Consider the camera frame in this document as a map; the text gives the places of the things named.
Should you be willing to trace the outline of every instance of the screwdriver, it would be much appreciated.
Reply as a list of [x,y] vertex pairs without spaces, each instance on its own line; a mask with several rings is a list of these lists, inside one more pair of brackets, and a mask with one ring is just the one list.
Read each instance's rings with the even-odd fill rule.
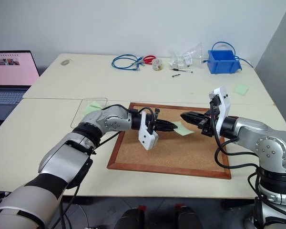
[[181,71],[181,72],[186,72],[186,73],[193,73],[193,71],[190,71],[190,70],[181,70],[181,69],[178,69],[178,68],[171,68],[171,70],[173,70],[173,71]]

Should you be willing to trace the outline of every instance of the laptop keyboard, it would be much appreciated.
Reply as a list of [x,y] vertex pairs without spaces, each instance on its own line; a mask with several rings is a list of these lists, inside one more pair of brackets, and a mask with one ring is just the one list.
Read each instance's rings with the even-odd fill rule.
[[0,104],[18,104],[25,92],[0,92]]

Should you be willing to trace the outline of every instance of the red cable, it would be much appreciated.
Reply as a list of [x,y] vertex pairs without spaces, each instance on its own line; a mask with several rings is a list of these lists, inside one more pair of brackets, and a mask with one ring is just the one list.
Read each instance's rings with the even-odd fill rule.
[[145,64],[152,64],[153,59],[156,59],[154,55],[148,55],[143,58]]

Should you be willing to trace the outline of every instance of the floor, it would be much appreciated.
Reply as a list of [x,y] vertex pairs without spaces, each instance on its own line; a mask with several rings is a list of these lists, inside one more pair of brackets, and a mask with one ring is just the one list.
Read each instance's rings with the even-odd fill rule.
[[[199,216],[204,229],[242,229],[246,214],[252,210],[252,205],[235,207],[225,210],[220,199],[209,198],[93,198],[92,204],[82,205],[90,227],[113,229],[122,214],[131,208],[147,206],[145,212],[146,229],[173,229],[174,207],[185,204],[191,207]],[[73,229],[84,229],[86,218],[78,205],[72,205],[67,212]],[[53,221],[59,217],[56,212]]]

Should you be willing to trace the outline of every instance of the blue cable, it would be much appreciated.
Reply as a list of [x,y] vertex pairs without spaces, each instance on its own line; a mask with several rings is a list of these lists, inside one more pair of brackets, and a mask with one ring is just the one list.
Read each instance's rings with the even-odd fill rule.
[[[125,67],[119,67],[115,65],[115,62],[118,60],[131,60],[133,61],[130,65],[125,66]],[[124,54],[118,57],[115,57],[111,63],[112,67],[116,68],[116,69],[121,69],[121,70],[129,70],[129,71],[139,71],[140,68],[139,66],[142,65],[144,66],[144,61],[143,61],[143,57],[136,57],[135,55],[132,54]]]
[[231,46],[231,48],[232,48],[233,51],[234,51],[234,58],[235,58],[235,59],[239,59],[239,60],[245,61],[245,62],[246,62],[247,64],[249,64],[252,68],[254,68],[254,67],[252,66],[252,64],[250,64],[248,61],[246,61],[246,60],[243,59],[243,58],[239,58],[239,57],[236,55],[235,48],[233,47],[233,45],[231,45],[231,44],[228,43],[228,42],[216,42],[215,44],[213,44],[211,50],[213,50],[214,46],[217,45],[218,43],[224,43],[224,44],[227,44],[227,45]]

